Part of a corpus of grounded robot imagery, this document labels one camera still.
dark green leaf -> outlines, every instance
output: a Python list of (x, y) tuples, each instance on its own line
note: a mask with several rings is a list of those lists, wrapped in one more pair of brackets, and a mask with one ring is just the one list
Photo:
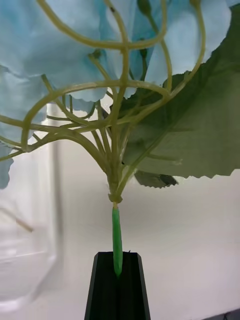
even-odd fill
[(145, 187), (154, 187), (161, 189), (178, 184), (178, 182), (171, 175), (155, 174), (150, 172), (143, 172), (140, 170), (137, 170), (137, 172), (135, 173), (135, 178), (140, 183), (140, 185)]
[[(173, 100), (132, 131), (125, 164), (132, 164), (159, 137), (158, 146), (138, 169), (186, 178), (228, 176), (240, 168), (239, 36), (236, 5), (227, 37), (212, 57)], [(179, 81), (181, 76), (173, 78)]]

green stem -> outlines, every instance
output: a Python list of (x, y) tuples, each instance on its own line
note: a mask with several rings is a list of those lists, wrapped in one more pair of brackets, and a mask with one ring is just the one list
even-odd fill
[(114, 271), (116, 276), (119, 278), (123, 268), (123, 245), (119, 208), (116, 203), (113, 203), (112, 208), (112, 244)]

clear plastic container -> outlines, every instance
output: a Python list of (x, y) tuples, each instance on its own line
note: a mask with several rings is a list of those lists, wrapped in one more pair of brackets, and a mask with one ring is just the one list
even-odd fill
[(14, 158), (0, 190), (0, 312), (31, 301), (56, 263), (54, 147)]

